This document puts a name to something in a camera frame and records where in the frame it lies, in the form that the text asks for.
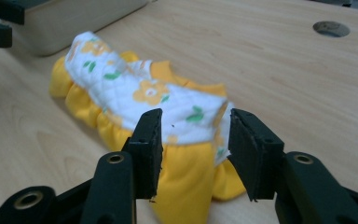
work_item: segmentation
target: garment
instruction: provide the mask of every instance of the garment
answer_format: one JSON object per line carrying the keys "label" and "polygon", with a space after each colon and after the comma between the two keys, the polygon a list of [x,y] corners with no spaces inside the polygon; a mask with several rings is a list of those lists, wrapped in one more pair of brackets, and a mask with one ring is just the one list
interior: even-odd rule
{"label": "garment", "polygon": [[212,197],[244,192],[227,142],[229,110],[223,85],[201,86],[177,76],[169,62],[120,55],[97,35],[78,35],[52,71],[50,94],[121,150],[141,115],[161,108],[163,143],[158,195],[152,207],[163,223],[205,223]]}

